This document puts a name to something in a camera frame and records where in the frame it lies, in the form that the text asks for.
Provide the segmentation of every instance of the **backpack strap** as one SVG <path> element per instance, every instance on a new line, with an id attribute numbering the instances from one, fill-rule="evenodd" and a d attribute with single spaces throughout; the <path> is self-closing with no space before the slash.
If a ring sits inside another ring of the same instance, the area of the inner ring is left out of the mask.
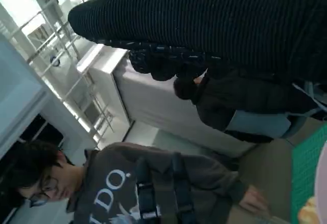
<path id="1" fill-rule="evenodd" d="M 151 171 L 144 158 L 140 158 L 136 163 L 136 189 L 141 217 L 138 223 L 159 224 L 160 217 L 156 206 Z"/>
<path id="2" fill-rule="evenodd" d="M 180 153 L 173 154 L 172 176 L 179 224 L 196 224 L 191 186 L 185 163 Z"/>
<path id="3" fill-rule="evenodd" d="M 156 207 L 151 170 L 144 158 L 137 161 L 135 173 L 138 207 L 141 217 L 138 224 L 160 224 L 161 220 Z M 197 224 L 189 176 L 180 153 L 176 152 L 172 156 L 171 174 L 178 224 Z"/>

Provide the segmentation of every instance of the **eyeglasses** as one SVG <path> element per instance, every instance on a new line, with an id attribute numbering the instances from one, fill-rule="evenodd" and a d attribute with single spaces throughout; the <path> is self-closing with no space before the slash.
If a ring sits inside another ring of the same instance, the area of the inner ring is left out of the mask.
<path id="1" fill-rule="evenodd" d="M 45 205 L 50 199 L 46 192 L 58 190 L 58 180 L 48 175 L 40 181 L 39 188 L 41 191 L 33 194 L 33 196 L 29 198 L 31 202 L 30 207 Z"/>

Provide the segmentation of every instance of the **green cutting mat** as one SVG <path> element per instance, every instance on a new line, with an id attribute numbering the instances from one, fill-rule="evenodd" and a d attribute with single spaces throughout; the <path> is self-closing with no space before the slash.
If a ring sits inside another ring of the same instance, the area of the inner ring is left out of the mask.
<path id="1" fill-rule="evenodd" d="M 292 224 L 298 224 L 297 213 L 314 195 L 316 168 L 327 141 L 327 125 L 321 127 L 292 152 Z"/>

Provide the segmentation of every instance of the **brown sweatshirt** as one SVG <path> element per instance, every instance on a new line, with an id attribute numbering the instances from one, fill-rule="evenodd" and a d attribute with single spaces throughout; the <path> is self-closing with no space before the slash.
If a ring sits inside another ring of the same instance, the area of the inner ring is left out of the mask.
<path id="1" fill-rule="evenodd" d="M 172 179 L 172 153 L 131 143 L 115 143 L 87 153 L 83 185 L 69 200 L 67 211 L 76 224 L 132 224 L 139 220 L 135 194 L 135 167 L 140 157 L 148 162 L 162 223 L 177 223 Z M 231 206 L 247 186 L 219 162 L 205 156 L 183 155 L 192 185 L 199 223 L 226 223 Z"/>

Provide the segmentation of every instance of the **young man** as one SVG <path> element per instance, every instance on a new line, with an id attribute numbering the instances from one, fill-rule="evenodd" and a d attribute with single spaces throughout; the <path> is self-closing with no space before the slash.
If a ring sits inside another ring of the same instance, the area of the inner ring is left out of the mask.
<path id="1" fill-rule="evenodd" d="M 69 198 L 67 211 L 74 212 L 74 223 L 137 223 L 140 215 L 135 167 L 137 160 L 144 158 L 151 168 L 163 223 L 176 223 L 169 174 L 171 152 L 121 142 L 85 154 L 87 162 L 78 167 L 69 164 L 51 144 L 23 144 L 9 183 L 32 206 Z M 198 223 L 255 223 L 254 215 L 268 214 L 264 197 L 255 187 L 239 181 L 236 172 L 205 156 L 182 158 Z"/>
<path id="2" fill-rule="evenodd" d="M 221 71 L 214 78 L 209 75 L 195 80 L 177 78 L 174 82 L 175 94 L 182 100 L 192 101 L 204 124 L 242 141 L 264 143 L 273 138 L 228 130 L 236 110 L 267 115 L 304 114 L 318 107 L 309 96 L 291 84 L 251 78 L 235 69 Z M 324 116 L 325 112 L 320 112 L 313 117 L 321 119 Z"/>

